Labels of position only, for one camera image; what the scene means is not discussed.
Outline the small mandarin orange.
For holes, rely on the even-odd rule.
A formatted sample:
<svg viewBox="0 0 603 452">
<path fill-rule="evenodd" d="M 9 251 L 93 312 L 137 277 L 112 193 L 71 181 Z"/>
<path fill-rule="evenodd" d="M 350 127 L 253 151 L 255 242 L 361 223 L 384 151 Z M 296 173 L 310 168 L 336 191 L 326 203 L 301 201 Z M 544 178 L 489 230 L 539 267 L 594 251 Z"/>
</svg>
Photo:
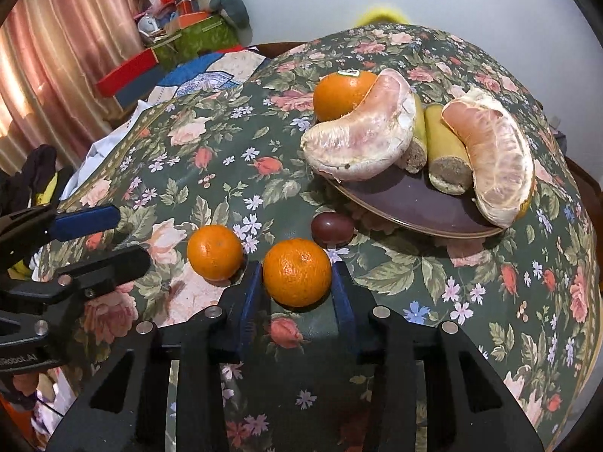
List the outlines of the small mandarin orange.
<svg viewBox="0 0 603 452">
<path fill-rule="evenodd" d="M 221 282 L 231 279 L 239 271 L 244 251 L 231 230 L 220 224 L 209 224 L 191 235 L 187 258 L 197 275 L 210 282 Z"/>
<path fill-rule="evenodd" d="M 331 263 L 314 241 L 290 239 L 275 244 L 263 260 L 263 279 L 268 294 L 281 306 L 310 307 L 328 293 Z"/>
</svg>

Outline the yellow sugarcane piece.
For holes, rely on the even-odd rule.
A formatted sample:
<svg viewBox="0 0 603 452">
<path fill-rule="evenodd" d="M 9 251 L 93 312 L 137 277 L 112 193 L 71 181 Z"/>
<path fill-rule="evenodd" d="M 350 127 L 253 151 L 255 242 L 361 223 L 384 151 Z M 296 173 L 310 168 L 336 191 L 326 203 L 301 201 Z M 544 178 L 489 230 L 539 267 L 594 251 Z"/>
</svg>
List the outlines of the yellow sugarcane piece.
<svg viewBox="0 0 603 452">
<path fill-rule="evenodd" d="M 442 104 L 424 109 L 428 177 L 432 187 L 460 196 L 472 187 L 472 169 L 464 144 L 442 121 Z"/>
<path fill-rule="evenodd" d="M 414 99 L 417 113 L 413 138 L 409 148 L 396 162 L 396 166 L 402 170 L 406 170 L 409 174 L 418 174 L 421 172 L 422 168 L 427 164 L 428 151 L 423 106 L 417 95 L 414 95 Z"/>
</svg>

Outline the wide peeled pomelo piece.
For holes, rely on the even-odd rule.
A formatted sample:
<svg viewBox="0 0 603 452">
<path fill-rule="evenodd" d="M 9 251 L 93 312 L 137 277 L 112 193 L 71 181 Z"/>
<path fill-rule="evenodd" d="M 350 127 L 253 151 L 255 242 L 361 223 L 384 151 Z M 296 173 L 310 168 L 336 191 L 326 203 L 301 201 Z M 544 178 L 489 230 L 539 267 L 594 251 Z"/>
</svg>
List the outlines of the wide peeled pomelo piece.
<svg viewBox="0 0 603 452">
<path fill-rule="evenodd" d="M 445 104 L 441 118 L 465 147 L 479 212 L 508 229 L 524 216 L 536 188 L 534 157 L 522 128 L 493 94 L 477 87 Z"/>
</svg>

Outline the narrow peeled pomelo segment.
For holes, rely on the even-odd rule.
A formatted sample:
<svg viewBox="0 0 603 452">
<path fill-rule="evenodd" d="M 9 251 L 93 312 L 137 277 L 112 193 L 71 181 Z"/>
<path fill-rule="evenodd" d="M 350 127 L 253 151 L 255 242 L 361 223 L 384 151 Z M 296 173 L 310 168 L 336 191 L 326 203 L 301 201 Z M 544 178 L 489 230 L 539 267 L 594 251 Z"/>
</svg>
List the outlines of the narrow peeled pomelo segment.
<svg viewBox="0 0 603 452">
<path fill-rule="evenodd" d="M 408 150 L 416 118 L 411 86 L 397 70 L 384 69 L 353 111 L 309 128 L 300 148 L 322 177 L 339 183 L 367 181 Z"/>
</svg>

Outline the large orange with sticker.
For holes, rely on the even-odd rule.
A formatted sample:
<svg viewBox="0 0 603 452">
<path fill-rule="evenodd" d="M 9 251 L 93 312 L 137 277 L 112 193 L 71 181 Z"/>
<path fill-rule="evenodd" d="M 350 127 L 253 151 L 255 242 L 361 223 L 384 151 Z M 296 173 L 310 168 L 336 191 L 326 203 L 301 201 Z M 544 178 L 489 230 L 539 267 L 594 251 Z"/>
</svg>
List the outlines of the large orange with sticker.
<svg viewBox="0 0 603 452">
<path fill-rule="evenodd" d="M 377 76 L 366 70 L 329 73 L 317 83 L 313 106 L 317 121 L 334 121 L 354 110 L 372 88 Z"/>
</svg>

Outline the white sheet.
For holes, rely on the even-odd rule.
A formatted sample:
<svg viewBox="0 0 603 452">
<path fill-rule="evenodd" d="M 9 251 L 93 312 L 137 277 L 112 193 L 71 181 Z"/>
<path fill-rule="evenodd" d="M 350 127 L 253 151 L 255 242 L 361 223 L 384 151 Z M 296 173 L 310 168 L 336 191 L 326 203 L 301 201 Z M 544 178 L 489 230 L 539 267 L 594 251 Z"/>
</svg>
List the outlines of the white sheet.
<svg viewBox="0 0 603 452">
<path fill-rule="evenodd" d="M 66 188 L 63 189 L 60 197 L 61 201 L 72 196 L 92 176 L 93 172 L 101 166 L 101 163 L 112 150 L 129 134 L 138 118 L 140 118 L 140 115 L 149 108 L 151 108 L 150 104 L 139 100 L 133 115 L 127 121 L 104 138 L 92 144 L 83 163 L 67 181 Z"/>
</svg>

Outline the floral green bedspread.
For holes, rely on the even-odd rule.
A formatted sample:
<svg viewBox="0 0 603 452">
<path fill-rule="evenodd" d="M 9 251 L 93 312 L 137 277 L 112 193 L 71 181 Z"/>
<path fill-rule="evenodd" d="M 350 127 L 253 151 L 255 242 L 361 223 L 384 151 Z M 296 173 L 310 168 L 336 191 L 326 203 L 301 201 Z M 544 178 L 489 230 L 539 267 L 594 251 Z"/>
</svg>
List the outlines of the floral green bedspread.
<svg viewBox="0 0 603 452">
<path fill-rule="evenodd" d="M 314 124 L 312 92 L 339 69 L 398 70 L 426 104 L 472 87 L 491 92 L 518 120 L 534 155 L 530 208 L 497 237 L 431 238 L 398 228 L 347 200 L 303 161 Z M 598 356 L 601 298 L 595 231 L 541 105 L 496 59 L 453 34 L 380 24 L 298 46 L 244 84 L 197 92 L 142 115 L 67 210 L 110 202 L 119 227 L 59 243 L 40 272 L 131 244 L 151 257 L 147 275 L 87 305 L 56 385 L 64 410 L 137 321 L 179 324 L 218 301 L 221 289 L 186 256 L 191 232 L 228 226 L 261 259 L 276 243 L 308 238 L 325 211 L 356 225 L 342 261 L 376 299 L 416 324 L 455 321 L 494 367 L 544 447 L 552 450 Z"/>
</svg>

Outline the red flat box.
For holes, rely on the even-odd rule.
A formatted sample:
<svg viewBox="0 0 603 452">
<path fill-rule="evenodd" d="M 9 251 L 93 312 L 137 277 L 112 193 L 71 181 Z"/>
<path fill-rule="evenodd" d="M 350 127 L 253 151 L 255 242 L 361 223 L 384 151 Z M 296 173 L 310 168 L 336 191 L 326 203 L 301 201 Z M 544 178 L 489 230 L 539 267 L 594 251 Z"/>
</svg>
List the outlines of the red flat box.
<svg viewBox="0 0 603 452">
<path fill-rule="evenodd" d="M 144 72 L 148 72 L 157 65 L 158 58 L 154 51 L 147 48 L 108 72 L 97 82 L 96 88 L 103 97 L 113 96 L 138 76 L 143 75 Z"/>
</svg>

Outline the purple round plate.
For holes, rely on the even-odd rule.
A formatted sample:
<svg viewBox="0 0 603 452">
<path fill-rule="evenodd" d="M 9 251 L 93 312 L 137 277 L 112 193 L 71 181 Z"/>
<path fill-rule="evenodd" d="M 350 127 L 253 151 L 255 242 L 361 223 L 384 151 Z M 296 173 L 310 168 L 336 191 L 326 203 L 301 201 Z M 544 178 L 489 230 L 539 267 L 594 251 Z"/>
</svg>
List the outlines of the purple round plate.
<svg viewBox="0 0 603 452">
<path fill-rule="evenodd" d="M 469 240 L 503 231 L 479 212 L 473 190 L 445 194 L 432 186 L 427 171 L 409 174 L 392 165 L 367 181 L 329 184 L 347 199 L 413 232 Z"/>
</svg>

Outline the pink curtain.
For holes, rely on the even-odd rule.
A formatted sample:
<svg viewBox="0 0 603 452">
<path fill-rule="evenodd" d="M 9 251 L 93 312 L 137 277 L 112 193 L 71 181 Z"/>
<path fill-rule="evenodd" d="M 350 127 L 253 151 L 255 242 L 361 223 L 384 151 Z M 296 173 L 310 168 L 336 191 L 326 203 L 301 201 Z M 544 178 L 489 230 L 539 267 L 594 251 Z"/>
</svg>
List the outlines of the pink curtain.
<svg viewBox="0 0 603 452">
<path fill-rule="evenodd" d="M 142 49 L 136 0 L 17 0 L 1 26 L 1 167 L 38 146 L 78 165 L 122 109 L 97 83 Z"/>
</svg>

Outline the blue patchwork quilt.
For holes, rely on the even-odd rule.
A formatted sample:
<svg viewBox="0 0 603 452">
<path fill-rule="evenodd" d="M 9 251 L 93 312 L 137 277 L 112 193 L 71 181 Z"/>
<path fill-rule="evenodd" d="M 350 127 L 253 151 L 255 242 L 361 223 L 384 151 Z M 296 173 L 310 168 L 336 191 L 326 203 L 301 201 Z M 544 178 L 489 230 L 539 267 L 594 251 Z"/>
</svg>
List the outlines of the blue patchwork quilt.
<svg viewBox="0 0 603 452">
<path fill-rule="evenodd" d="M 165 75 L 150 92 L 146 103 L 158 105 L 199 91 L 214 93 L 237 87 L 270 62 L 270 58 L 256 49 L 211 52 L 183 63 Z"/>
</svg>

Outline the orange box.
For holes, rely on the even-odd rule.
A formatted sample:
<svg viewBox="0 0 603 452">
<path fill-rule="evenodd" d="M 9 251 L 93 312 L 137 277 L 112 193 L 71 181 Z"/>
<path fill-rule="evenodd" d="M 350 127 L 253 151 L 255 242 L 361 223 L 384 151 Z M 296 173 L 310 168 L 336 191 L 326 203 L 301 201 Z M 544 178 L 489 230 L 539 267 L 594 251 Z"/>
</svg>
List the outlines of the orange box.
<svg viewBox="0 0 603 452">
<path fill-rule="evenodd" d="M 200 23 L 203 20 L 211 17 L 211 13 L 206 11 L 194 12 L 194 13 L 185 13 L 185 14 L 176 14 L 172 20 L 170 20 L 165 25 L 165 31 L 168 34 L 174 34 L 175 32 L 179 32 L 179 30 L 183 30 L 186 27 L 192 26 L 195 23 Z"/>
</svg>

